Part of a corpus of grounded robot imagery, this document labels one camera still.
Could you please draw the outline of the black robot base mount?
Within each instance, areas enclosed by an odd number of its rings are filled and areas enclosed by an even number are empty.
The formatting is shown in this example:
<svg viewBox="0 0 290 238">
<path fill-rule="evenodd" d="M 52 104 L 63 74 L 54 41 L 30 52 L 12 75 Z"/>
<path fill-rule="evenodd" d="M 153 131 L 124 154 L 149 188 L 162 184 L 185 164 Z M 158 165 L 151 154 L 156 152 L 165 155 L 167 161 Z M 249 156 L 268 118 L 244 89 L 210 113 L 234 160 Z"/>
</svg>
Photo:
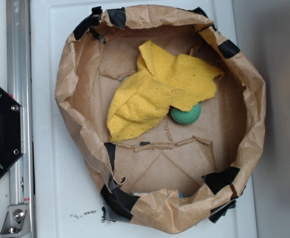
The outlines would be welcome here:
<svg viewBox="0 0 290 238">
<path fill-rule="evenodd" d="M 0 87 L 0 179 L 23 154 L 22 106 Z"/>
</svg>

